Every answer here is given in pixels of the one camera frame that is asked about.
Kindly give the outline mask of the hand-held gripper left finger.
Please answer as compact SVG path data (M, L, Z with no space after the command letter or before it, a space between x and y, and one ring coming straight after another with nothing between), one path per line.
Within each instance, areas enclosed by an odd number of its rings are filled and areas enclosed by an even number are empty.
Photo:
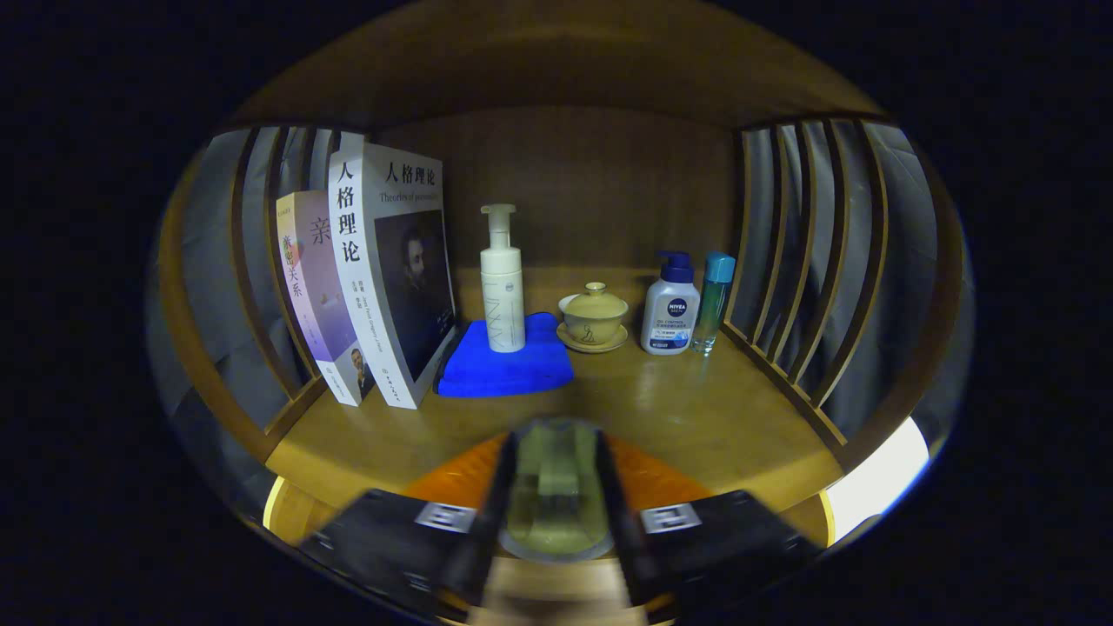
M518 436L494 448L480 502L370 489L301 541L301 552L349 587L421 622L466 619L483 603L511 502Z

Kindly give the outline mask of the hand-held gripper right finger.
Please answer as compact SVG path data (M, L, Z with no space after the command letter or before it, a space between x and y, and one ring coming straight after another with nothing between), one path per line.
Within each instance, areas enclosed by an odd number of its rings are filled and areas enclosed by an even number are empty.
M630 603L651 622L716 622L823 554L756 497L667 496L637 506L612 437L595 433L595 472Z

